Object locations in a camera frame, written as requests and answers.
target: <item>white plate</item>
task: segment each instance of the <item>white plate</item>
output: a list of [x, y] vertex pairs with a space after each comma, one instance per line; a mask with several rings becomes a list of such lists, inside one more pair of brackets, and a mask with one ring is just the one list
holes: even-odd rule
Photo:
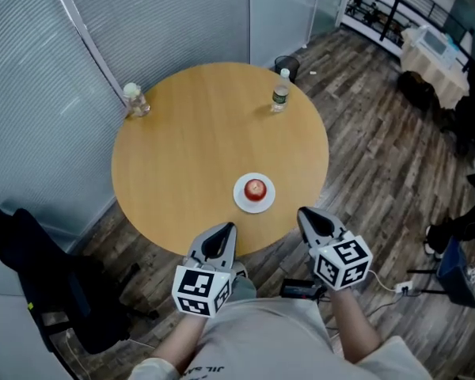
[[[259, 179], [266, 185], [266, 196], [261, 201], [251, 201], [245, 196], [245, 185], [252, 179]], [[266, 211], [275, 202], [275, 197], [275, 185], [269, 177], [261, 173], [247, 173], [237, 179], [234, 185], [234, 202], [239, 208], [250, 214], [258, 214]]]

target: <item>red apple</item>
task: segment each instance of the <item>red apple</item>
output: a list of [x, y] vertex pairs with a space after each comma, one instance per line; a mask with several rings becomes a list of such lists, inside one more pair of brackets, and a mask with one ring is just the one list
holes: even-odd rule
[[245, 184], [245, 196], [251, 201], [261, 201], [267, 191], [265, 183], [259, 179], [249, 180]]

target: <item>black trash can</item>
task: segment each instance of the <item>black trash can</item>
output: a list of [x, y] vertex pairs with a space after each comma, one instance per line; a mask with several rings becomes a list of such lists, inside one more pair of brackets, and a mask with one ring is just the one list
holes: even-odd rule
[[275, 72], [279, 74], [282, 69], [288, 69], [291, 74], [289, 79], [292, 83], [295, 83], [295, 77], [298, 75], [299, 61], [292, 56], [279, 56], [275, 59]]

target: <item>bottle label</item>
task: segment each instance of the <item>bottle label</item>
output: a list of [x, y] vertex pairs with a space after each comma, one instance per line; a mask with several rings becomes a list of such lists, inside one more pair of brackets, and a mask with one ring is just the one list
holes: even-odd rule
[[280, 96], [277, 92], [272, 92], [272, 100], [279, 105], [284, 105], [287, 102], [287, 96]]

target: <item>black device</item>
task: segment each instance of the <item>black device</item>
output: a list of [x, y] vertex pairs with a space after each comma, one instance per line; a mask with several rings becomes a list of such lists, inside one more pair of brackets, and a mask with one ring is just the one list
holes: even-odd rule
[[[28, 301], [28, 309], [48, 350], [48, 337], [73, 328], [88, 353], [100, 353], [130, 336], [130, 315], [158, 317], [120, 302], [120, 295], [137, 264], [117, 283], [104, 272], [104, 265], [88, 256], [62, 251], [26, 210], [8, 215], [0, 209], [0, 260], [16, 271]], [[42, 314], [65, 312], [69, 321], [44, 325]]]
[[311, 280], [285, 279], [279, 295], [283, 298], [318, 300], [326, 291], [327, 287], [322, 283], [316, 284]]

